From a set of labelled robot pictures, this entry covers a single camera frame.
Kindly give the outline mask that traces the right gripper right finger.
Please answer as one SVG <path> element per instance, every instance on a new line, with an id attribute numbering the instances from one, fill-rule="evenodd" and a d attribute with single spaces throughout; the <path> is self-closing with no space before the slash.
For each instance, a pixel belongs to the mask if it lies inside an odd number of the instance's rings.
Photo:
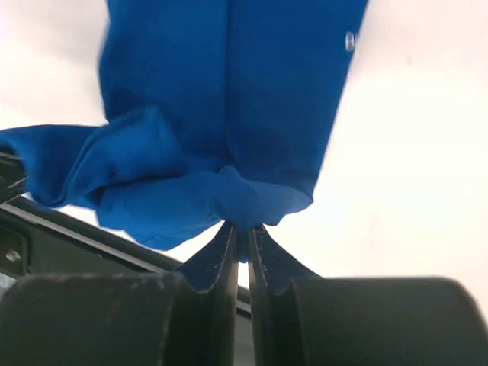
<path id="1" fill-rule="evenodd" d="M 487 327 L 448 278 L 322 278 L 248 234 L 258 365 L 485 365 Z"/>

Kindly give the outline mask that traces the blue t shirt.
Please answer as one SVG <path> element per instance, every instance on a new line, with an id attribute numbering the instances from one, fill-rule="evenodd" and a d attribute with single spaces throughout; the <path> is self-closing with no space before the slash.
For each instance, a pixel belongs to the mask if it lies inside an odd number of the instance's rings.
<path id="1" fill-rule="evenodd" d="M 110 1 L 106 124 L 3 130 L 41 206 L 151 249 L 312 204 L 364 1 Z"/>

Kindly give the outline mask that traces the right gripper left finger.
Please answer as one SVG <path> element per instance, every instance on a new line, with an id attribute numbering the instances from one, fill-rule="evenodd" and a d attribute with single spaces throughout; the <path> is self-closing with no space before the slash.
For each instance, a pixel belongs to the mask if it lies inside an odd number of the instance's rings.
<path id="1" fill-rule="evenodd" d="M 46 274 L 1 300 L 3 365 L 231 365 L 237 233 L 164 274 Z"/>

